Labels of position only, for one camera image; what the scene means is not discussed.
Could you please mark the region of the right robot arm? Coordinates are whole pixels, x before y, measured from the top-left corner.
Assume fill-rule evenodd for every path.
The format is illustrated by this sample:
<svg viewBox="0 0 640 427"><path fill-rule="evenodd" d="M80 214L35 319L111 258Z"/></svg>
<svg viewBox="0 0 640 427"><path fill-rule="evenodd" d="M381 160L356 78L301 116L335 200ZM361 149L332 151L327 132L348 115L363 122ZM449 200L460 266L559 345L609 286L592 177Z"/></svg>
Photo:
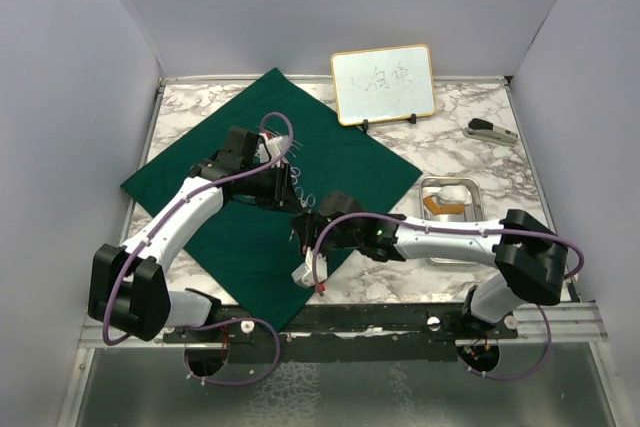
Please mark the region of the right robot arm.
<svg viewBox="0 0 640 427"><path fill-rule="evenodd" d="M444 258L496 269L471 287L457 317L469 337L481 338L526 303L555 306L561 300L570 245L522 210L480 222L438 222L368 212L342 192L318 210L295 216L290 226L305 260L292 274L302 287L320 290L335 250L355 250L376 262Z"/></svg>

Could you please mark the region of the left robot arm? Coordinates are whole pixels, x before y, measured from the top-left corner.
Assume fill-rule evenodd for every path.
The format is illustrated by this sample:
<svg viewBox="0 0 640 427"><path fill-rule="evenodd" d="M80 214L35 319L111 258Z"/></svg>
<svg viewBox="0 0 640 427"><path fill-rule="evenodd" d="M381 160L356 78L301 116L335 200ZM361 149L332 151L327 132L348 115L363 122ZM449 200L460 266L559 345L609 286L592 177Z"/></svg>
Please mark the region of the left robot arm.
<svg viewBox="0 0 640 427"><path fill-rule="evenodd" d="M149 341L166 327L185 327L206 342L220 332L219 299L185 289L170 291L166 274L178 253L229 202L246 197L263 210L299 213L286 154L289 135L232 127L221 149L194 165L178 192L137 234L94 254L88 315L125 338Z"/></svg>

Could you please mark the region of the orange strip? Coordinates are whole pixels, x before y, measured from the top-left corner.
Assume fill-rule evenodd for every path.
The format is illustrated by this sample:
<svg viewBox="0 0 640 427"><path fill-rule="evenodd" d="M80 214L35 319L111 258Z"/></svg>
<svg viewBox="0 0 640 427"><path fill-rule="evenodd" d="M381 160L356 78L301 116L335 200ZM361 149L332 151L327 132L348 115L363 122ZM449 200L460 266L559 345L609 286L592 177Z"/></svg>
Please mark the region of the orange strip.
<svg viewBox="0 0 640 427"><path fill-rule="evenodd" d="M424 207L433 215L462 215L465 213L465 205L461 203L438 204L433 197L423 198Z"/></svg>

